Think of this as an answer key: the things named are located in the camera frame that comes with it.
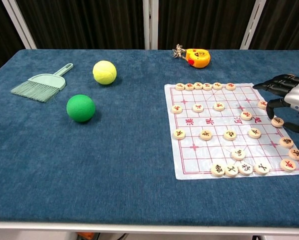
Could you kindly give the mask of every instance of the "round disc piece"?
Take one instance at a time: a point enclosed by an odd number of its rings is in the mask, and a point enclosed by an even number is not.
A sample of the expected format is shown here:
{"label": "round disc piece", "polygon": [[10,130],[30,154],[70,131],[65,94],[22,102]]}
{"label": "round disc piece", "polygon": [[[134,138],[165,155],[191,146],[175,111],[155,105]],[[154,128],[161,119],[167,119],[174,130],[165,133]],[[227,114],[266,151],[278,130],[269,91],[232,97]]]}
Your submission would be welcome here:
{"label": "round disc piece", "polygon": [[175,85],[175,89],[177,90],[177,91],[183,91],[184,89],[185,89],[185,85],[183,84],[183,83],[177,83],[176,85]]}
{"label": "round disc piece", "polygon": [[270,123],[276,127],[276,128],[281,128],[284,125],[284,121],[283,119],[279,118],[279,117],[274,117]]}
{"label": "round disc piece", "polygon": [[215,177],[221,177],[225,174],[225,166],[222,164],[214,164],[210,171]]}
{"label": "round disc piece", "polygon": [[248,135],[253,139],[259,139],[262,135],[261,131],[257,128],[251,128],[248,131]]}
{"label": "round disc piece", "polygon": [[194,85],[191,84],[191,83],[187,83],[187,84],[185,84],[185,89],[187,91],[193,91],[194,90]]}
{"label": "round disc piece", "polygon": [[193,111],[196,112],[196,113],[201,113],[203,112],[204,108],[203,108],[203,105],[200,104],[200,103],[195,103],[193,105]]}
{"label": "round disc piece", "polygon": [[234,177],[236,177],[237,174],[239,174],[239,169],[237,166],[235,166],[233,164],[227,165],[225,167],[225,174],[226,174],[226,176],[228,176],[230,178],[234,178]]}
{"label": "round disc piece", "polygon": [[211,140],[212,132],[210,130],[203,130],[200,132],[199,137],[205,141]]}
{"label": "round disc piece", "polygon": [[267,101],[259,101],[257,103],[257,107],[260,108],[260,109],[266,109],[266,105],[268,104]]}
{"label": "round disc piece", "polygon": [[203,89],[206,90],[206,91],[209,91],[212,89],[212,85],[209,84],[209,83],[204,83],[203,84]]}
{"label": "round disc piece", "polygon": [[213,84],[213,89],[215,89],[215,90],[221,90],[222,89],[222,84],[219,83],[219,82],[215,82]]}
{"label": "round disc piece", "polygon": [[203,88],[203,84],[201,82],[195,82],[194,83],[194,88],[196,90],[201,90]]}
{"label": "round disc piece", "polygon": [[185,138],[185,131],[182,129],[175,129],[173,135],[177,140],[182,140]]}
{"label": "round disc piece", "polygon": [[279,165],[284,171],[289,173],[293,172],[296,168],[295,162],[292,159],[288,159],[288,158],[280,161]]}
{"label": "round disc piece", "polygon": [[216,111],[223,111],[224,110],[224,108],[225,108],[225,106],[224,106],[224,103],[222,103],[222,102],[215,102],[215,104],[214,104],[214,109],[216,110]]}
{"label": "round disc piece", "polygon": [[295,161],[299,161],[299,150],[296,148],[291,148],[288,152],[288,156]]}
{"label": "round disc piece", "polygon": [[236,86],[234,83],[230,82],[230,83],[226,84],[226,89],[230,90],[230,91],[234,91],[236,89]]}
{"label": "round disc piece", "polygon": [[240,114],[241,119],[245,121],[249,121],[252,119],[252,114],[248,111],[242,111]]}
{"label": "round disc piece", "polygon": [[237,161],[242,161],[245,158],[245,151],[241,148],[234,148],[230,154],[231,157]]}
{"label": "round disc piece", "polygon": [[180,114],[182,111],[183,111],[183,109],[180,105],[174,105],[171,107],[171,112],[173,114]]}
{"label": "round disc piece", "polygon": [[233,130],[227,130],[224,132],[224,138],[229,141],[233,141],[236,139],[236,132]]}
{"label": "round disc piece", "polygon": [[289,137],[282,137],[280,140],[279,140],[279,144],[283,147],[283,148],[286,148],[286,149],[290,149],[291,147],[294,146],[294,142],[292,139],[290,139]]}
{"label": "round disc piece", "polygon": [[241,165],[238,165],[238,171],[244,176],[248,176],[253,172],[253,167],[247,162],[242,162]]}
{"label": "round disc piece", "polygon": [[254,170],[259,175],[266,175],[271,169],[271,166],[266,162],[256,162]]}

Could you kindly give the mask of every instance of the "green foam ball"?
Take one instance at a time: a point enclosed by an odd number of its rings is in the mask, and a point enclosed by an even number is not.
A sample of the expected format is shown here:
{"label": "green foam ball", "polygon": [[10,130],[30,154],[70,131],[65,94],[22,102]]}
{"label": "green foam ball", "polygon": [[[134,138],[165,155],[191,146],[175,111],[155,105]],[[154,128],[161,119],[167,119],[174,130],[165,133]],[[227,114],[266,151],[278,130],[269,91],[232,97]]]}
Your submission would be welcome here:
{"label": "green foam ball", "polygon": [[95,103],[86,95],[78,94],[72,96],[66,105],[68,116],[76,122],[86,122],[95,113]]}

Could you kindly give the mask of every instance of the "yellow tennis ball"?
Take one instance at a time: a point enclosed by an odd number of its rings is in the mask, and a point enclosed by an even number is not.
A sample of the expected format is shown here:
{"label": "yellow tennis ball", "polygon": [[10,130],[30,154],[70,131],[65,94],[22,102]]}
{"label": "yellow tennis ball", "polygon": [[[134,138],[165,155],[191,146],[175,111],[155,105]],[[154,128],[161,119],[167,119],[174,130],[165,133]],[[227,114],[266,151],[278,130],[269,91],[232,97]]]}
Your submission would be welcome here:
{"label": "yellow tennis ball", "polygon": [[110,61],[99,61],[93,67],[94,79],[100,84],[111,84],[114,82],[116,75],[116,68]]}

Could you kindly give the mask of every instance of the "orange tape measure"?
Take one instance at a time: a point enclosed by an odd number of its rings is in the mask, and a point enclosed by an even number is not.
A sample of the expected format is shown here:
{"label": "orange tape measure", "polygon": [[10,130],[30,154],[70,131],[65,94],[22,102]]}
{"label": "orange tape measure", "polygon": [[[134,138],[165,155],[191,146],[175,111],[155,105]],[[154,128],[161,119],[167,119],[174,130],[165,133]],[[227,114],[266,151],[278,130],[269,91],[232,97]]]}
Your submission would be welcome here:
{"label": "orange tape measure", "polygon": [[173,52],[174,58],[183,58],[188,64],[198,69],[205,68],[211,61],[211,55],[209,51],[205,49],[183,49],[182,45],[177,44],[176,49],[173,49]]}

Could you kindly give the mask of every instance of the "dustpan brush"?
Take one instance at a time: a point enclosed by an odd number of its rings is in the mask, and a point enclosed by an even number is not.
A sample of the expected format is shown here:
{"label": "dustpan brush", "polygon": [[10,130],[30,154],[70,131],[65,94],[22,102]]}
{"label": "dustpan brush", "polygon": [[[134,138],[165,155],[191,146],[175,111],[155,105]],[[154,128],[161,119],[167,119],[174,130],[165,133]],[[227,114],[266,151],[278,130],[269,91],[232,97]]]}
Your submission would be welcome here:
{"label": "dustpan brush", "polygon": [[61,91],[65,85],[65,79],[61,77],[73,67],[69,63],[54,74],[39,74],[31,77],[26,82],[14,87],[10,92],[15,95],[46,103]]}
{"label": "dustpan brush", "polygon": [[14,87],[10,92],[22,97],[46,103],[60,91],[59,88],[34,81],[26,81]]}

